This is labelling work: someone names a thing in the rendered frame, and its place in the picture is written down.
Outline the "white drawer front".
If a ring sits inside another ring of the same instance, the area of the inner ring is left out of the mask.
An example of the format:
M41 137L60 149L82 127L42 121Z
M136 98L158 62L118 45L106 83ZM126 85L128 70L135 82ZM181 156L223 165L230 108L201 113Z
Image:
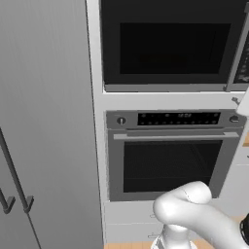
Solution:
M157 218L154 214L153 202L149 201L107 201L104 206L107 224L153 224Z
M161 231L161 224L107 225L106 240L108 243L153 241L147 235Z

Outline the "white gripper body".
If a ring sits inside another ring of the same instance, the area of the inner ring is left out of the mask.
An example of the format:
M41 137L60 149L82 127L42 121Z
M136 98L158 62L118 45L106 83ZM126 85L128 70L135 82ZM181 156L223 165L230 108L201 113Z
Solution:
M242 98L237 101L236 113L241 116L249 116L249 87Z

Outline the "white tall appliance cabinet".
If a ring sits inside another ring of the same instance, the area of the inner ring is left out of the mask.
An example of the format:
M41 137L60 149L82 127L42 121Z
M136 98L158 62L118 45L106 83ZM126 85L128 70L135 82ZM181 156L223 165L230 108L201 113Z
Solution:
M98 181L103 227L104 246L107 249L138 248L151 246L152 241L108 243L104 206L109 200L108 147L106 113L114 110L188 110L188 109L235 109L231 99L242 98L245 91L201 91L201 92L107 92L102 83L100 49L100 0L86 0L89 31L89 56L94 105L94 125L98 163Z

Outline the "white base cabinet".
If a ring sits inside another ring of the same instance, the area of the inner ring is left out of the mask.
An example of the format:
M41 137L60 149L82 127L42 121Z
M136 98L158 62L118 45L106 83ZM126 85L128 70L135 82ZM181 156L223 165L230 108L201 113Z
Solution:
M212 205L235 219L249 212L249 128L243 132L223 189Z

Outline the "steel built-in oven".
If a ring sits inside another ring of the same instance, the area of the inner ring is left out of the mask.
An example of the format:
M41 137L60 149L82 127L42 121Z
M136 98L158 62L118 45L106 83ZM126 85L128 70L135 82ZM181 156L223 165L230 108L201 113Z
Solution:
M245 125L232 109L108 111L109 198L154 200L194 181L217 198Z

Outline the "grey fridge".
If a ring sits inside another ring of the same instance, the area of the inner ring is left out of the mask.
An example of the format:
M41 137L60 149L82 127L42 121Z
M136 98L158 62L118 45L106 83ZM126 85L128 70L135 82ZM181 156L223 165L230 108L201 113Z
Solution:
M86 0L0 0L0 126L42 249L103 249Z

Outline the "steel oven door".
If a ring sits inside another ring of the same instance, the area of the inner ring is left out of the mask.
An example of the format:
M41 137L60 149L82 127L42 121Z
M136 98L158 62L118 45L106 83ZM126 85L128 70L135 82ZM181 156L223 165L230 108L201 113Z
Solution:
M115 134L235 131L238 138L193 140L115 140ZM217 198L225 184L242 130L163 129L108 132L109 198L112 201L154 200L194 181L206 184Z

